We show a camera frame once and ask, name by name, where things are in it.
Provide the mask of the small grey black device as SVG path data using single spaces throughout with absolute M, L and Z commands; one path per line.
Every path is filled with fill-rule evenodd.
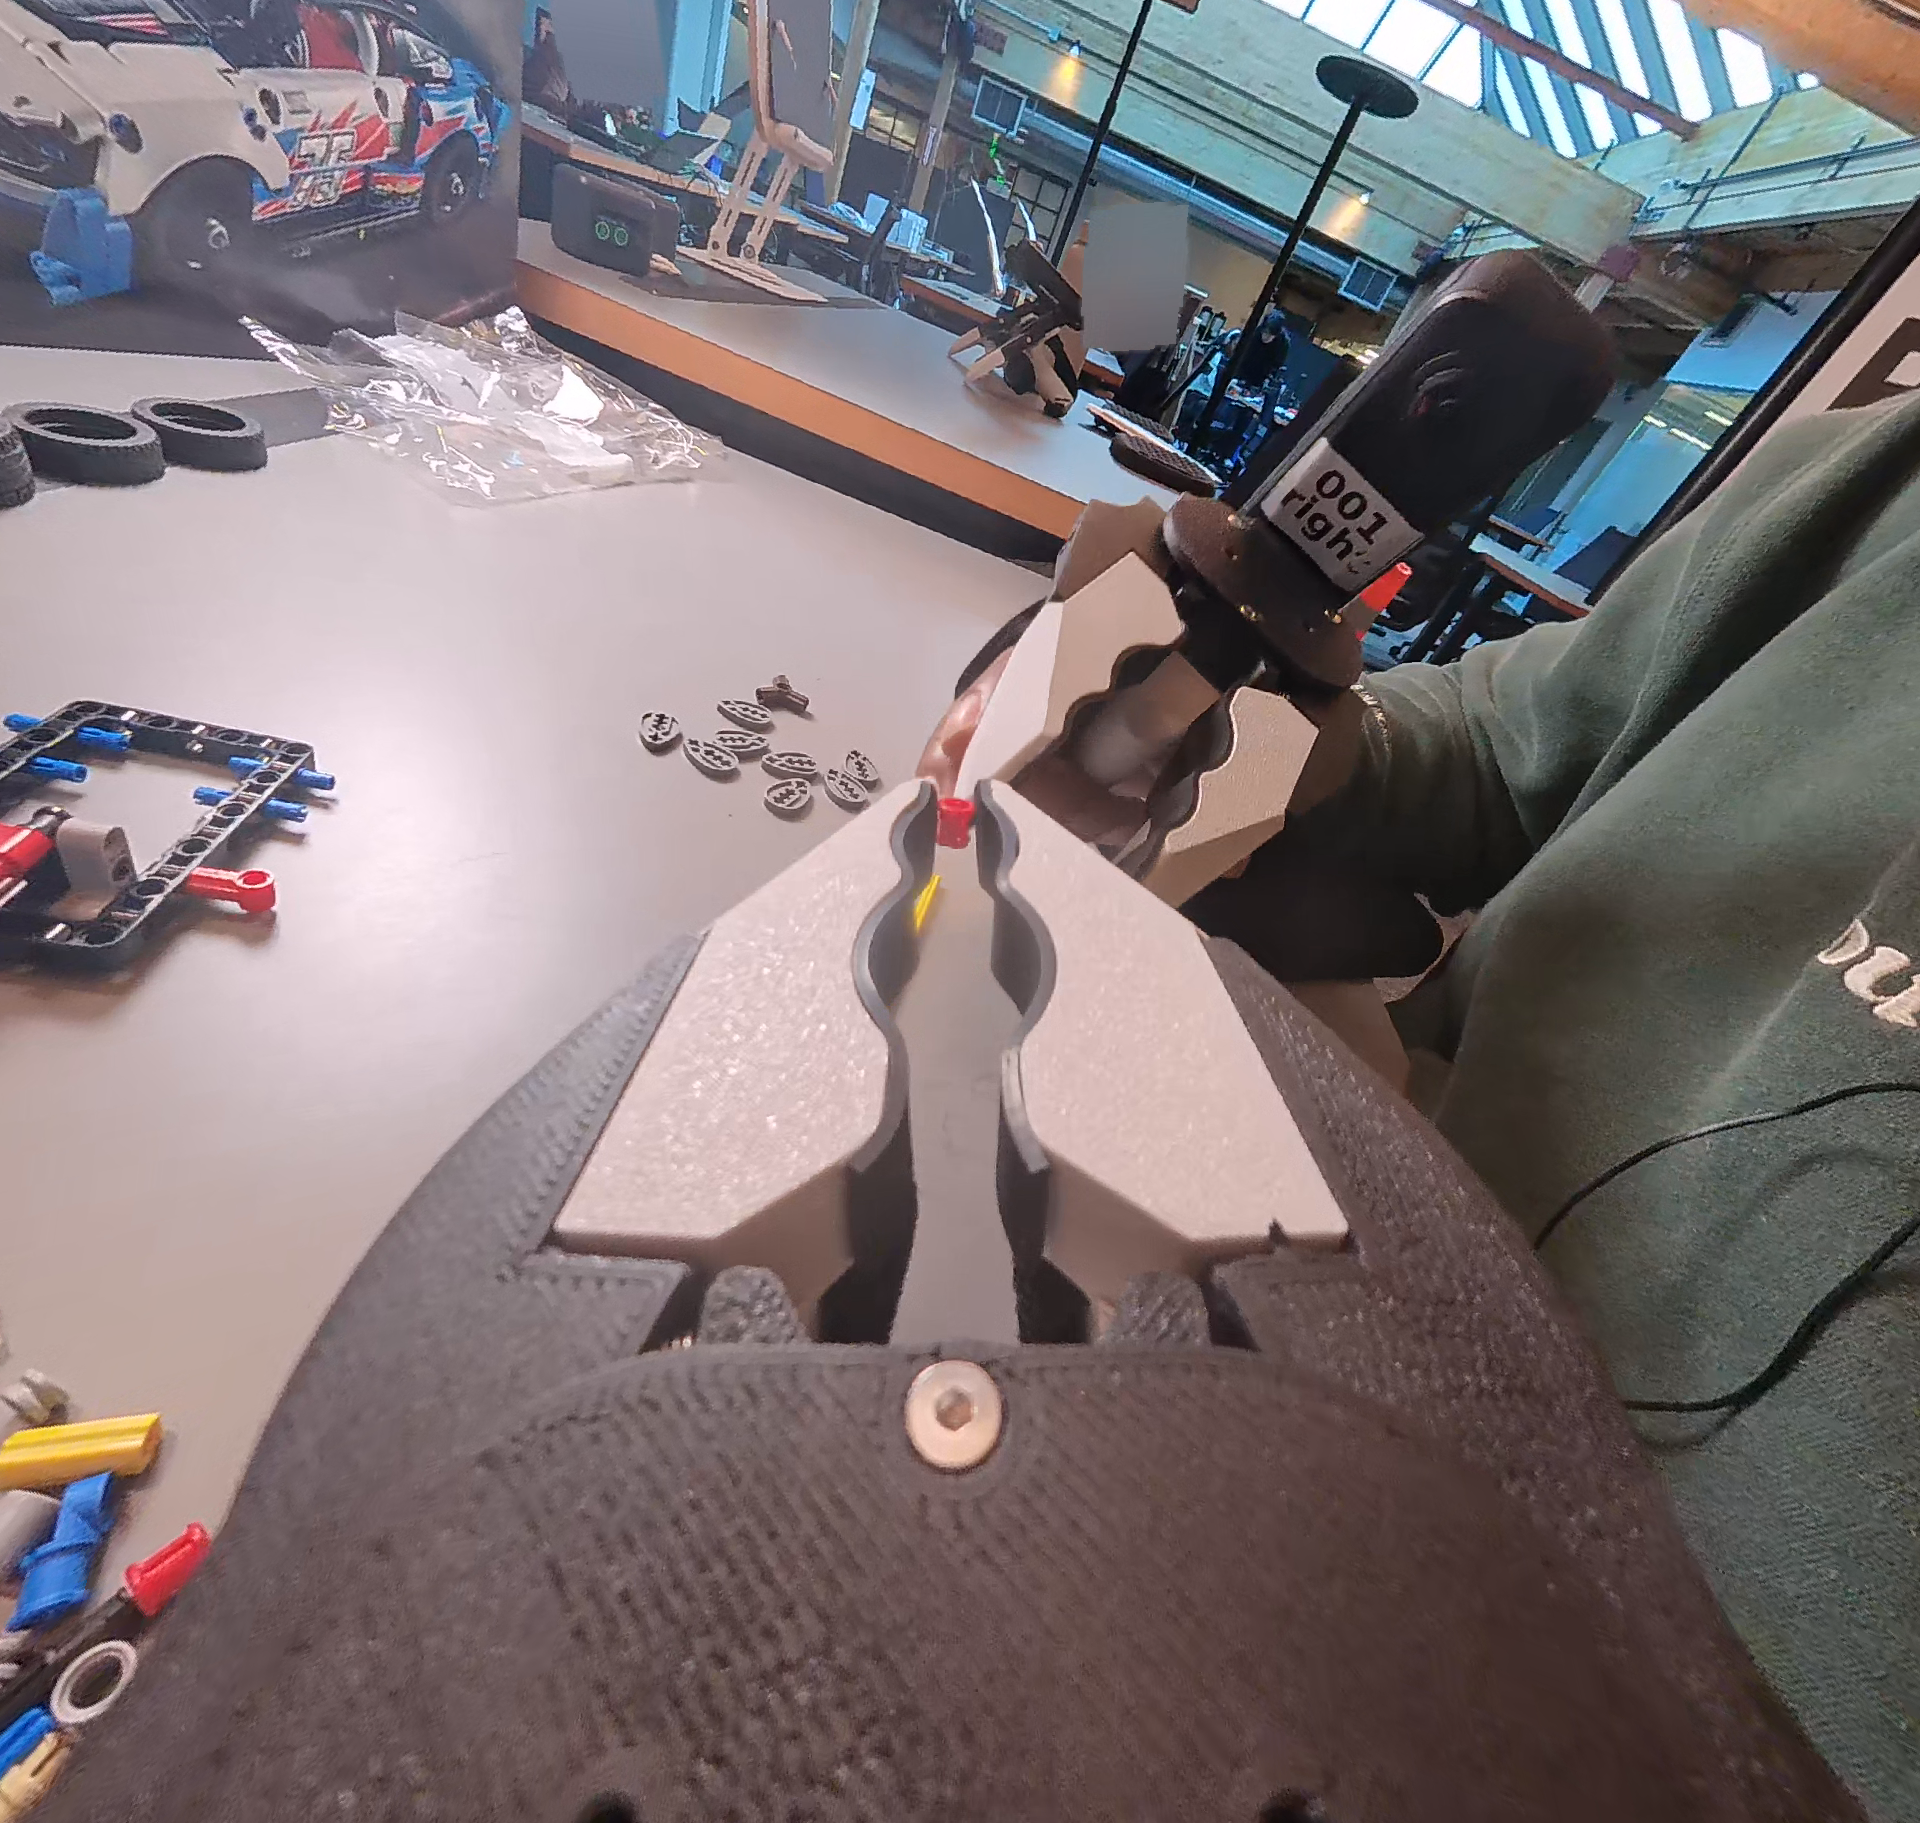
M 1073 411 L 1086 359 L 1080 295 L 1085 244 L 1086 233 L 1080 230 L 1060 267 L 1032 241 L 1005 252 L 999 315 L 947 347 L 951 359 L 966 359 L 966 383 L 986 387 L 996 378 L 1014 398 L 1054 422 Z

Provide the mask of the wooden stand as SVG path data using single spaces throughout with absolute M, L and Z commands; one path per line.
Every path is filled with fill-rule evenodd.
M 705 242 L 676 252 L 679 270 L 729 281 L 763 299 L 816 304 L 765 250 L 800 173 L 833 163 L 831 0 L 747 0 L 752 132 Z

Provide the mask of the group of grey oval pieces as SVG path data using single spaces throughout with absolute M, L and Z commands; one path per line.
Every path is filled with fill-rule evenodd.
M 799 741 L 814 720 L 809 690 L 777 673 L 713 705 L 713 723 L 686 725 L 668 711 L 637 717 L 637 745 L 650 757 L 679 757 L 713 786 L 757 786 L 769 816 L 799 822 L 819 803 L 857 814 L 877 800 L 879 765 L 863 750 L 821 757 Z

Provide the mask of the lego box with car print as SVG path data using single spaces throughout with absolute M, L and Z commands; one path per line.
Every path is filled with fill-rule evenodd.
M 517 295 L 525 0 L 2 0 L 7 347 L 254 356 Z

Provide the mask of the pile of small lego pieces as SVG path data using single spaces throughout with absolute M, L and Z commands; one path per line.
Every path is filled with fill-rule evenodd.
M 73 1419 L 65 1388 L 26 1371 L 5 1384 L 2 1816 L 28 1819 L 84 1733 L 132 1688 L 153 1629 L 206 1568 L 200 1521 L 103 1582 L 132 1488 L 156 1463 L 158 1414 Z

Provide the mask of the person's green sweatshirt torso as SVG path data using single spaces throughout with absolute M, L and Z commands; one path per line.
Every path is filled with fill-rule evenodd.
M 1696 1559 L 1916 1819 L 1916 398 L 1779 433 L 1579 628 L 1645 678 L 1416 996 Z

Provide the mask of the black pole with round top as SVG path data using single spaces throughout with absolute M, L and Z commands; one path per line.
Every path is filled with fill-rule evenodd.
M 1198 420 L 1198 455 L 1203 461 L 1211 461 L 1218 450 L 1218 444 L 1213 441 L 1213 423 L 1222 406 L 1225 403 L 1232 383 L 1240 380 L 1244 361 L 1253 356 L 1259 342 L 1262 323 L 1272 302 L 1277 299 L 1283 276 L 1287 273 L 1295 254 L 1302 244 L 1316 208 L 1326 196 L 1331 183 L 1331 175 L 1345 156 L 1349 139 L 1359 128 L 1361 119 L 1366 115 L 1375 115 L 1388 121 L 1400 121 L 1412 117 L 1419 107 L 1418 89 L 1414 89 L 1408 82 L 1405 82 L 1405 77 L 1395 76 L 1394 70 L 1380 67 L 1380 62 L 1366 57 L 1320 57 L 1316 64 L 1316 82 L 1323 91 L 1328 91 L 1328 94 L 1331 94 L 1334 101 L 1342 107 L 1342 117 L 1307 187 L 1305 204 L 1287 227 L 1280 252 L 1274 255 L 1267 270 L 1262 294 L 1242 326 L 1236 344 L 1231 352 L 1223 356 L 1219 370 L 1214 373 L 1213 391 Z

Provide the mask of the person's right hand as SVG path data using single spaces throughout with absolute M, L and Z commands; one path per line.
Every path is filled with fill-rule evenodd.
M 972 747 L 979 718 L 1001 684 L 1010 659 L 1011 648 L 1008 646 L 994 659 L 979 663 L 972 681 L 956 693 L 929 735 L 914 777 L 933 783 L 944 800 L 964 797 L 960 790 L 960 767 Z

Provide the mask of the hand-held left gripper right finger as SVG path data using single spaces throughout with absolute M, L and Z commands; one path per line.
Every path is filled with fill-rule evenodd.
M 999 1058 L 996 1204 L 1018 1336 L 1080 1345 L 1141 1278 L 1349 1248 L 1349 1218 L 1203 935 L 1010 786 L 984 783 L 972 849 Z

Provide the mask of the black lego frame assembly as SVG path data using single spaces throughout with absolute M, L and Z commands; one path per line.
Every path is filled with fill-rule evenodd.
M 77 793 L 134 760 L 194 775 L 194 816 L 154 856 L 90 821 Z M 5 971 L 107 974 L 190 916 L 264 925 L 275 875 L 237 859 L 270 829 L 299 829 L 336 793 L 314 745 L 112 701 L 7 713 L 2 739 Z

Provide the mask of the grey table with wooden edge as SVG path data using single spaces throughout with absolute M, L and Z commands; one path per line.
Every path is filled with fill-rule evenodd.
M 1011 563 L 1054 560 L 1091 502 L 1172 493 L 1076 413 L 971 389 L 947 335 L 869 299 L 663 294 L 519 226 L 517 295 L 542 335 L 757 461 Z

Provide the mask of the black device with green lights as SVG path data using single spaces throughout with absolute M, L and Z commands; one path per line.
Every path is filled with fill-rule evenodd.
M 548 233 L 558 250 L 598 270 L 650 279 L 674 276 L 679 206 L 633 178 L 607 176 L 575 161 L 552 176 Z

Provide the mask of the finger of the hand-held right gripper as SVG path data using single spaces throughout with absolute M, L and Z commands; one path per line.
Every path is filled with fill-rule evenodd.
M 1134 878 L 1171 906 L 1246 869 L 1283 831 L 1287 803 L 1316 743 L 1290 698 L 1235 689 L 1187 735 L 1148 800 Z
M 1164 506 L 1091 502 L 1054 587 L 972 733 L 972 783 L 1064 757 L 1097 787 L 1148 787 L 1192 725 L 1187 619 L 1171 592 Z

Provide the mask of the person's right forearm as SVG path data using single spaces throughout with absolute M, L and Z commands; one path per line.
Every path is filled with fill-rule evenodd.
M 1568 817 L 1642 689 L 1579 627 L 1359 684 L 1280 831 L 1183 916 L 1279 982 L 1418 977 L 1443 949 L 1440 918 L 1505 887 Z

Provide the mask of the clear empty plastic bag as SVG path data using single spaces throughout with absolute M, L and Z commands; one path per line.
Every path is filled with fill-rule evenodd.
M 447 326 L 397 313 L 368 337 L 299 344 L 251 315 L 254 344 L 324 407 L 324 433 L 464 506 L 523 506 L 701 476 L 723 441 L 542 337 L 523 310 Z

